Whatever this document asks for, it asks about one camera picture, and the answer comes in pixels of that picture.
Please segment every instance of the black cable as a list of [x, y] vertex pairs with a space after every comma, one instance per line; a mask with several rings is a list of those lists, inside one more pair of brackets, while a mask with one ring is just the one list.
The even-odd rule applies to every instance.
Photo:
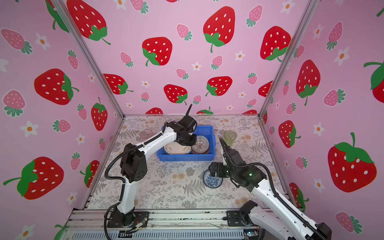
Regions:
[[273, 192], [273, 194], [275, 195], [275, 197], [277, 197], [277, 199], [291, 212], [293, 213], [303, 224], [304, 226], [307, 226], [311, 231], [313, 231], [316, 235], [318, 235], [318, 237], [320, 237], [322, 240], [327, 240], [319, 231], [317, 231], [317, 229], [315, 229], [309, 222], [307, 222], [302, 216], [300, 216], [300, 214], [298, 214], [293, 208], [291, 208], [282, 198], [281, 196], [276, 192], [276, 189], [275, 189], [275, 186], [273, 184], [273, 179], [272, 179], [272, 175], [271, 175], [271, 172], [269, 171], [269, 169], [267, 168], [266, 165], [260, 163], [260, 162], [253, 162], [253, 163], [249, 163], [249, 164], [245, 164], [245, 165], [236, 165], [233, 161], [232, 161], [232, 158], [231, 156], [229, 156], [229, 154], [227, 153], [227, 147], [226, 147], [226, 144], [224, 142], [224, 140], [222, 138], [219, 138], [220, 140], [220, 143], [221, 143], [221, 146], [223, 147], [223, 151], [224, 153], [227, 155], [229, 161], [231, 162], [231, 164], [235, 167], [250, 167], [250, 166], [254, 166], [254, 165], [257, 165], [257, 166], [261, 166], [265, 169], [265, 171], [267, 172], [268, 174], [268, 180], [269, 180], [269, 183], [271, 185], [271, 190]]

